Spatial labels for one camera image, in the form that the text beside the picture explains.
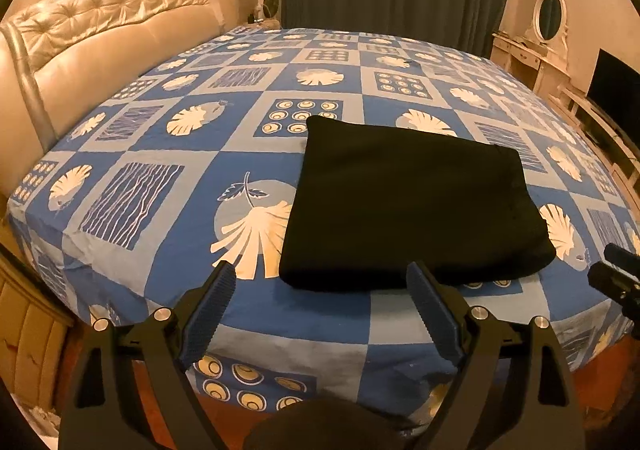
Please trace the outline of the white dressing table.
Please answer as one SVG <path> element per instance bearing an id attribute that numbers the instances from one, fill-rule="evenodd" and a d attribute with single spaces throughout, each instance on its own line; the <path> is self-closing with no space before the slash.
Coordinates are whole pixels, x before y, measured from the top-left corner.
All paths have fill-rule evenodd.
<path id="1" fill-rule="evenodd" d="M 570 76 L 530 46 L 503 34 L 492 35 L 490 61 L 521 81 L 536 95 L 548 100 L 559 98 Z"/>

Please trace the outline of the oval white framed mirror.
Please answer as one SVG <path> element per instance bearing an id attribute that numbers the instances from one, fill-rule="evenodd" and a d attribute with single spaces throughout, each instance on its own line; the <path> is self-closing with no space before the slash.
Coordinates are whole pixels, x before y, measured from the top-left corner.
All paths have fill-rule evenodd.
<path id="1" fill-rule="evenodd" d="M 567 6 L 565 0 L 536 0 L 533 32 L 540 44 L 559 50 L 566 46 Z"/>

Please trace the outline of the black television screen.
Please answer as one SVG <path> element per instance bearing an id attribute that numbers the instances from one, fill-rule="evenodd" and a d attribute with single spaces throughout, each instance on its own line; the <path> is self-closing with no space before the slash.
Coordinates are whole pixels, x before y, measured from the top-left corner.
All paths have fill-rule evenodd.
<path id="1" fill-rule="evenodd" d="M 639 134 L 639 73 L 601 49 L 587 98 L 608 115 L 628 136 Z"/>

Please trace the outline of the cream tufted headboard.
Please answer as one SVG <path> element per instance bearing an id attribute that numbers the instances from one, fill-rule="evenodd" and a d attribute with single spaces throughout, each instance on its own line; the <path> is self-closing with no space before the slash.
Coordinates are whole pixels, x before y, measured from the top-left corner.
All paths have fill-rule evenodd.
<path id="1" fill-rule="evenodd" d="M 239 0 L 40 0 L 2 22 L 1 196 L 125 84 L 239 20 Z"/>

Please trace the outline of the white tv console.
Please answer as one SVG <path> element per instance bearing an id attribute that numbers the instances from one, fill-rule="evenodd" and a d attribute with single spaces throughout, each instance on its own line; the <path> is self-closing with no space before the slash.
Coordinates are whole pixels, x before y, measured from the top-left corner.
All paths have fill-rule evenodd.
<path id="1" fill-rule="evenodd" d="M 570 88 L 561 86 L 549 103 L 597 154 L 620 194 L 639 220 L 639 149 L 603 110 Z"/>

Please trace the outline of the black pants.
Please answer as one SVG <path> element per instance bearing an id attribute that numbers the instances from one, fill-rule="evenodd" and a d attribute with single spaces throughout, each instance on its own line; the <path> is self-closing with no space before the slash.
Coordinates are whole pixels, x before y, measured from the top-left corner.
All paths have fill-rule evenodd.
<path id="1" fill-rule="evenodd" d="M 447 285 L 516 280 L 555 256 L 510 147 L 307 121 L 279 273 L 310 292 L 401 289 L 421 262 Z"/>

